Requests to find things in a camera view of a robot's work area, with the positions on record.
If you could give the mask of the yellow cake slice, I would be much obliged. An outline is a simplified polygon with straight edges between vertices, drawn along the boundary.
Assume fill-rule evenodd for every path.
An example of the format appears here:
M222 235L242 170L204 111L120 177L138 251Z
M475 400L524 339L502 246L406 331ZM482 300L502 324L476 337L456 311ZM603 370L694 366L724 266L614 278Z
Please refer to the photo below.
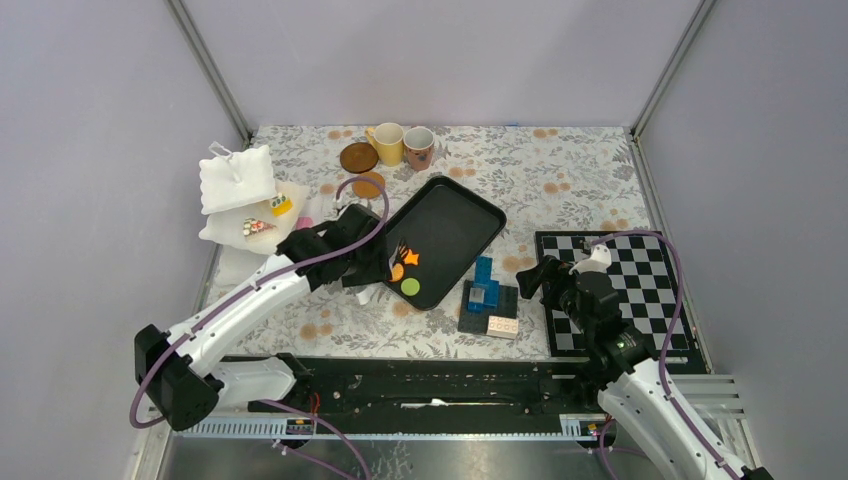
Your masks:
M278 193L269 200L271 214L280 217L292 210L294 204L290 197L284 193Z

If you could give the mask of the pink square cake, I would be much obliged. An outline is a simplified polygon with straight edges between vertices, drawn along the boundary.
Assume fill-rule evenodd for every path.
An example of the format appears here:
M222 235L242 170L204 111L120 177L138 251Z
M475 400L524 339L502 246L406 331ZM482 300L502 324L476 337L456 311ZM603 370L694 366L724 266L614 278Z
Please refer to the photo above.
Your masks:
M310 217L299 217L296 222L295 229L300 230L305 228L311 228L313 225L314 222Z

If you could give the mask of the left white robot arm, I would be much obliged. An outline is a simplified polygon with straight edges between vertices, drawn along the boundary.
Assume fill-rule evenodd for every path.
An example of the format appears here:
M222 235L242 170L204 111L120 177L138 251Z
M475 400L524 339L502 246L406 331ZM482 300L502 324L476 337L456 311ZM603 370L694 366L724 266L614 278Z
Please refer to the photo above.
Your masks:
M309 401L310 385L279 358L237 365L225 356L261 321L320 287L380 283L390 274L385 218L352 204L335 220L291 232L245 281L193 317L162 331L154 325L134 337L139 389L130 421L148 397L173 430L189 429L218 407L275 400L296 411Z

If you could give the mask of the white strawberry cake slice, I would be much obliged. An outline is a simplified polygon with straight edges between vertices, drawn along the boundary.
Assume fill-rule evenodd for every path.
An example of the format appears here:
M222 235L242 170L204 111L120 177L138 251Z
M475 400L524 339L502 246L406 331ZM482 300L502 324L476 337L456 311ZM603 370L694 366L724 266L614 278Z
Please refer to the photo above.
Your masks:
M275 225L256 218L246 218L243 223L242 233L246 242L275 238L278 232L279 229Z

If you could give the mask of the orange round biscuit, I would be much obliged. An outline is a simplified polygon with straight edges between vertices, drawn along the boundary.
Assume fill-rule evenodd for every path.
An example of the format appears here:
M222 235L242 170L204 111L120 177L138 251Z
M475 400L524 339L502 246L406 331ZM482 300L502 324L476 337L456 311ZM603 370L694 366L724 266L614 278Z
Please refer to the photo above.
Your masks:
M405 268L403 264L397 263L391 267L390 281L392 283L399 282L404 278Z

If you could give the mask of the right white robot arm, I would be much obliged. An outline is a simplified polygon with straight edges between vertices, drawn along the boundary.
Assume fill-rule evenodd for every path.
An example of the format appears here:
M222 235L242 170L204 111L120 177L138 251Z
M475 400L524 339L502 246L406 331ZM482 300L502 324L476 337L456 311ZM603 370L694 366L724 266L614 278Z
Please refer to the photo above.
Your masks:
M734 454L670 381L652 341L626 322L605 254L571 265L552 256L516 275L520 295L543 292L583 334L588 356L571 390L583 410L603 410L667 479L768 479Z

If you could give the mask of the silver tongs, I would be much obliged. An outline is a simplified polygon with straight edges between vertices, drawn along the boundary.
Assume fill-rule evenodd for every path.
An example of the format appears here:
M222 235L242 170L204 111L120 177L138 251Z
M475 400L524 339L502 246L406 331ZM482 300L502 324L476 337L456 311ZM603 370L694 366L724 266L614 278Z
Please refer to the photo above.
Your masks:
M405 240L399 240L398 244L396 245L395 250L389 255L388 262L389 262L389 282L390 283L392 283L390 281L391 267L394 264L399 263L397 261L397 253L398 253L399 248L404 247L404 246L408 247L407 242ZM355 297L356 297L358 303L360 305L367 305L372 300L374 294L376 293L376 290L377 290L377 287L375 285L368 285L368 286L363 287L360 291L358 291L355 294Z

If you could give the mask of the orange fish biscuit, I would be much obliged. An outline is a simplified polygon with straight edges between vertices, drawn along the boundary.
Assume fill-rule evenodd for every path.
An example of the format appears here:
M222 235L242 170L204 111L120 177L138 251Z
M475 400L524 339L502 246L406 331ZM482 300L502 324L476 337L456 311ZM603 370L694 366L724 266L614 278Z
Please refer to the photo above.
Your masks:
M409 247L400 247L397 253L397 261L403 265L419 265L420 254L414 252Z

